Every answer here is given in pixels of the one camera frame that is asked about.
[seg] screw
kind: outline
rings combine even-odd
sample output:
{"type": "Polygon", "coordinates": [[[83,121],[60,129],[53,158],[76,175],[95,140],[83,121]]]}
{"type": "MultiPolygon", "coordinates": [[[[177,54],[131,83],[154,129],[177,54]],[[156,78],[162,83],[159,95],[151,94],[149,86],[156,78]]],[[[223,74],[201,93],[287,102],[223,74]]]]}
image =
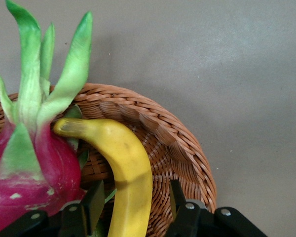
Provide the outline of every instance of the screw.
{"type": "Polygon", "coordinates": [[[231,212],[228,209],[224,208],[221,210],[221,212],[222,212],[222,215],[224,216],[231,216],[231,212]]]}
{"type": "Polygon", "coordinates": [[[193,210],[195,208],[195,206],[193,205],[193,203],[187,203],[187,204],[185,204],[185,207],[187,209],[190,209],[190,210],[193,210]]]}
{"type": "Polygon", "coordinates": [[[76,211],[77,207],[76,206],[72,206],[71,208],[69,208],[69,211],[76,211]]]}
{"type": "Polygon", "coordinates": [[[35,219],[37,219],[38,217],[40,217],[40,214],[39,214],[39,213],[36,213],[36,214],[33,214],[33,215],[31,216],[31,219],[32,219],[32,220],[35,220],[35,219]]]}

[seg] yellow banana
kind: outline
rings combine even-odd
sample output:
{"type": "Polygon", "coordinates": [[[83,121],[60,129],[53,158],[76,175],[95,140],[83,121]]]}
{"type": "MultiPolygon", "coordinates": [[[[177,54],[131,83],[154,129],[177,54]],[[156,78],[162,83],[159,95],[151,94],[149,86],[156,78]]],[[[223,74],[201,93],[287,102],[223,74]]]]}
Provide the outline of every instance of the yellow banana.
{"type": "Polygon", "coordinates": [[[108,237],[144,237],[151,209],[152,173],[136,135],[112,119],[62,118],[54,132],[85,140],[109,162],[117,192],[108,237]]]}

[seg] gray tabletop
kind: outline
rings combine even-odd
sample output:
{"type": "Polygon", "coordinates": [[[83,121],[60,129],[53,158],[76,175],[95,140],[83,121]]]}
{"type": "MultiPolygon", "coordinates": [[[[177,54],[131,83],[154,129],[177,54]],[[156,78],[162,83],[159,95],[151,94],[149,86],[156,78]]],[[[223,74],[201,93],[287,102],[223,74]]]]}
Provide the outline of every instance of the gray tabletop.
{"type": "MultiPolygon", "coordinates": [[[[74,30],[94,15],[89,82],[126,87],[196,136],[218,206],[268,236],[296,236],[296,1],[16,0],[56,27],[57,81],[74,30]]],[[[0,0],[0,74],[17,92],[17,25],[0,0]]]]}

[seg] gray floor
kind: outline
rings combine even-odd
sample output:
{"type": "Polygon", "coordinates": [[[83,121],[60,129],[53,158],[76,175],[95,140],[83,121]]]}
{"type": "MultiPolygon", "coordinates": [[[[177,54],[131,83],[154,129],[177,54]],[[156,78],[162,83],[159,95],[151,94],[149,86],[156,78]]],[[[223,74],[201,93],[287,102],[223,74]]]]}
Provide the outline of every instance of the gray floor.
{"type": "MultiPolygon", "coordinates": [[[[90,82],[167,108],[202,144],[218,206],[268,236],[296,236],[296,0],[16,0],[56,27],[56,82],[82,15],[94,14],[90,82]]],[[[0,0],[0,74],[20,78],[17,26],[0,0]]]]}

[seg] brown woven basket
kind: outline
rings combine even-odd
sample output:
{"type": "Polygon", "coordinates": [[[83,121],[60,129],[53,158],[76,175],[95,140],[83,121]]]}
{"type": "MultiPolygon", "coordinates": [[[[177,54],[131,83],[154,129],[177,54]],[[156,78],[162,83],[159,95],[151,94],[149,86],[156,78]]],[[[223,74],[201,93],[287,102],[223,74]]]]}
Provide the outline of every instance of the brown woven basket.
{"type": "MultiPolygon", "coordinates": [[[[12,100],[17,94],[10,95],[12,100]]],[[[112,85],[87,83],[73,101],[85,119],[109,118],[133,130],[144,145],[153,174],[153,197],[147,236],[162,237],[172,220],[169,194],[170,179],[179,178],[186,198],[202,200],[213,212],[216,186],[200,144],[184,125],[159,104],[131,90],[112,85]]],[[[0,106],[0,131],[4,115],[0,106]]],[[[113,173],[106,160],[90,145],[83,143],[79,152],[91,149],[82,170],[81,187],[104,180],[105,188],[114,187],[113,173]]],[[[102,213],[109,225],[113,200],[102,213]]]]}

